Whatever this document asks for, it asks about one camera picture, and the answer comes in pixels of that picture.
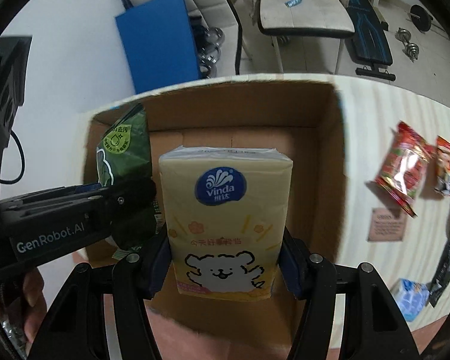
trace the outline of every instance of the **black cable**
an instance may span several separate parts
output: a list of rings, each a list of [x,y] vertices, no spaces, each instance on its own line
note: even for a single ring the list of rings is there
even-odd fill
[[[22,144],[20,144],[20,141],[19,141],[17,135],[13,132],[13,130],[10,131],[10,135],[12,135],[13,140],[17,144],[18,151],[20,152],[20,159],[22,161],[22,171],[20,172],[19,176],[14,180],[0,179],[0,184],[7,184],[7,185],[18,183],[22,179],[23,174],[25,173],[25,155],[23,154]]]

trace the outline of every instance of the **blue oval logo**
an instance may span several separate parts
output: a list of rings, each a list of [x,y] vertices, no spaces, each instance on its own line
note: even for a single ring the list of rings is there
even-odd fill
[[[237,201],[243,198],[247,190],[247,181],[234,168],[221,166],[207,170],[195,184],[195,197],[206,206]]]

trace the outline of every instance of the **red snack bag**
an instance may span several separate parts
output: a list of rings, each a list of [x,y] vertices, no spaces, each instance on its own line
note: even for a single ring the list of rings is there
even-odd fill
[[[411,217],[416,216],[412,203],[421,190],[432,153],[433,146],[400,122],[395,141],[375,179]]]
[[[450,196],[450,143],[437,137],[437,185],[435,190]]]

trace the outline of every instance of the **orange flower print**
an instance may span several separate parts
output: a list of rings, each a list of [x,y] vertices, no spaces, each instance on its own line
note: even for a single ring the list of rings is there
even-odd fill
[[[188,225],[188,229],[190,230],[190,233],[192,234],[201,234],[205,230],[203,229],[203,224],[193,221]]]

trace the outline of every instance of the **chrome dumbbell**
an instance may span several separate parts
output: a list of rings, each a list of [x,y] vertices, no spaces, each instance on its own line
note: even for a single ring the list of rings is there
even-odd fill
[[[409,30],[406,30],[405,28],[399,28],[395,37],[403,43],[403,45],[405,46],[403,52],[405,52],[405,54],[411,59],[412,62],[419,58],[419,45],[416,43],[410,43],[412,35]]]

